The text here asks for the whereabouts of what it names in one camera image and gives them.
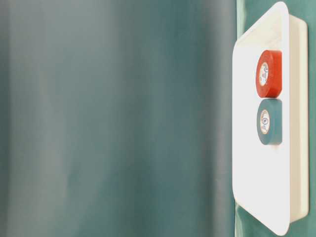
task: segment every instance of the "label on tape roll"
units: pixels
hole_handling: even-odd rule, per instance
[[[261,86],[264,86],[267,83],[269,75],[269,66],[266,62],[261,65],[260,74],[259,74],[259,82]]]
[[[262,98],[276,98],[282,91],[282,53],[265,50],[258,61],[256,88]]]
[[[267,110],[263,110],[260,115],[260,129],[263,134],[267,134],[270,129],[270,115]]]
[[[264,145],[282,142],[282,102],[278,99],[264,99],[258,108],[257,132]]]

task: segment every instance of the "white plastic tray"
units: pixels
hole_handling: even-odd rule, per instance
[[[256,129],[262,98],[256,66],[265,49],[282,52],[282,143],[263,145]],[[307,25],[273,5],[233,52],[233,192],[236,202],[277,235],[308,214]]]

